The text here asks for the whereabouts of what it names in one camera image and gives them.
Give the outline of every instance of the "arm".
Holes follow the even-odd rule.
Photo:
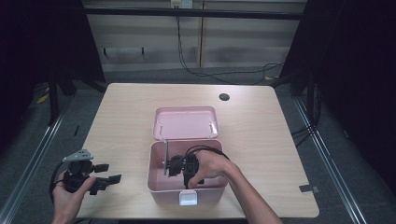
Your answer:
[[[64,173],[59,175],[59,179],[64,178]],[[67,192],[64,189],[64,182],[56,184],[52,191],[54,201],[53,224],[69,224],[74,223],[81,207],[84,194],[91,188],[95,182],[95,177],[91,176],[84,181],[82,186],[74,193]]]
[[[237,165],[213,152],[199,151],[196,155],[200,168],[190,180],[189,189],[193,189],[204,178],[222,175],[229,181],[248,223],[282,223],[259,192],[250,185]]]

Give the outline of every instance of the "black horizontal bar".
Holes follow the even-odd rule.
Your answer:
[[[154,8],[154,7],[32,7],[38,11],[70,11],[92,15],[134,15],[134,16],[171,16],[171,17],[208,17],[241,18],[299,21],[303,13],[264,12],[264,11],[230,11],[212,9]]]

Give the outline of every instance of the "person's left hand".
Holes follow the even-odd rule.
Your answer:
[[[58,179],[64,179],[64,173],[61,173]],[[63,181],[57,183],[52,191],[54,201],[52,223],[74,223],[79,208],[81,207],[82,200],[84,199],[84,195],[91,188],[95,180],[95,176],[90,176],[74,193],[70,193],[64,189]]]

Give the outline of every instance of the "wall outlet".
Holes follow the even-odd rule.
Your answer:
[[[171,0],[171,8],[181,8],[181,0]]]
[[[192,8],[192,0],[181,0],[182,8]]]

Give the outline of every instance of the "table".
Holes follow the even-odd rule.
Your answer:
[[[220,100],[222,93],[230,99]],[[122,174],[122,179],[96,196],[87,194],[78,217],[245,217],[230,186],[218,203],[197,206],[159,205],[149,192],[156,109],[196,105],[215,108],[224,152],[280,217],[318,215],[313,193],[299,189],[308,180],[271,87],[115,83],[107,88],[84,147],[94,164],[110,164],[108,172],[97,176]]]

